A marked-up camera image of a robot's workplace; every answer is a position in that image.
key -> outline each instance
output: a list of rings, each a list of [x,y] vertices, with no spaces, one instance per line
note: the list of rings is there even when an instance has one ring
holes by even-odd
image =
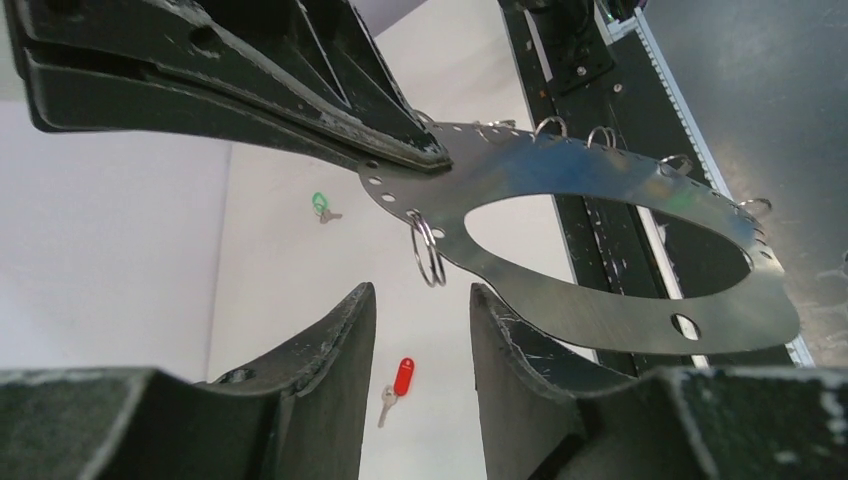
[[[342,214],[341,213],[333,213],[333,212],[330,211],[329,208],[325,208],[324,211],[321,212],[321,216],[320,216],[321,225],[324,225],[327,222],[329,222],[330,220],[335,220],[337,218],[342,218]]]
[[[383,424],[386,423],[386,415],[389,413],[389,409],[392,408],[392,405],[397,403],[397,394],[391,385],[386,385],[386,388],[383,389],[382,397],[383,410],[380,412],[380,421],[377,422],[377,428],[383,428]]]

scratch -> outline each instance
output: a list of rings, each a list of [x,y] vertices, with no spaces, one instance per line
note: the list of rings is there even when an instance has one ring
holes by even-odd
[[[837,305],[831,305],[829,307],[813,308],[812,312],[818,314],[842,315],[845,317],[845,320],[848,320],[848,300]]]
[[[839,350],[842,348],[848,347],[848,340],[842,340],[841,342],[834,342],[830,345],[824,345],[820,347],[822,350]]]
[[[845,336],[848,336],[848,330],[842,330],[842,331],[834,333],[832,335],[828,335],[824,338],[827,339],[827,340],[830,340],[831,342],[834,342],[838,338],[842,338],[842,337],[845,337]]]
[[[839,403],[834,391],[826,391],[821,394],[822,409],[830,414],[827,427],[833,434],[833,443],[845,444],[845,432],[848,431],[848,421],[845,420],[845,408]]]
[[[848,282],[848,250],[842,254],[842,265],[833,270],[825,270],[824,272],[816,275],[816,280],[820,281],[825,278],[841,278]]]

metal plate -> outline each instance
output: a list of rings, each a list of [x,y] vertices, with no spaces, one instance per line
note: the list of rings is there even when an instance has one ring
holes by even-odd
[[[528,132],[480,125],[430,128],[450,151],[451,171],[429,176],[385,162],[363,162],[363,186],[407,223],[406,212],[421,212],[430,227],[445,232],[437,246],[447,260],[484,278],[540,330],[583,347],[674,355],[761,349],[798,334],[798,315],[783,290],[783,269],[758,235],[757,221],[720,193],[656,160],[597,144],[586,148],[583,141],[548,135],[534,142]],[[483,249],[465,228],[465,216],[477,207],[538,194],[618,200],[687,220],[744,250],[752,271],[730,289],[706,297],[627,297],[504,260]],[[676,315],[697,326],[698,340],[678,332]]]

white backdrop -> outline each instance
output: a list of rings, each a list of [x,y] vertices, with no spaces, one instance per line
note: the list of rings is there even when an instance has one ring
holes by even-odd
[[[429,0],[377,44],[414,108],[437,120],[511,118],[532,128],[496,1]],[[468,315],[470,285],[480,280],[446,265],[447,286],[428,288],[409,227],[353,172],[249,145],[236,145],[231,162],[209,377],[273,348],[372,281],[377,334],[360,478],[484,479]],[[341,220],[318,222],[316,191]],[[493,253],[572,278],[550,196],[487,205],[466,224]],[[380,392],[407,356],[416,362],[412,387],[378,429]]]
[[[0,368],[205,379],[230,146],[48,135],[0,102]]]

red key fob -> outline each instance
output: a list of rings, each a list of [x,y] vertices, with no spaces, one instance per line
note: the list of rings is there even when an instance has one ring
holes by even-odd
[[[395,377],[395,393],[402,397],[409,391],[409,383],[412,381],[412,372],[415,371],[415,362],[411,358],[404,358],[400,361],[398,367],[398,375]]]

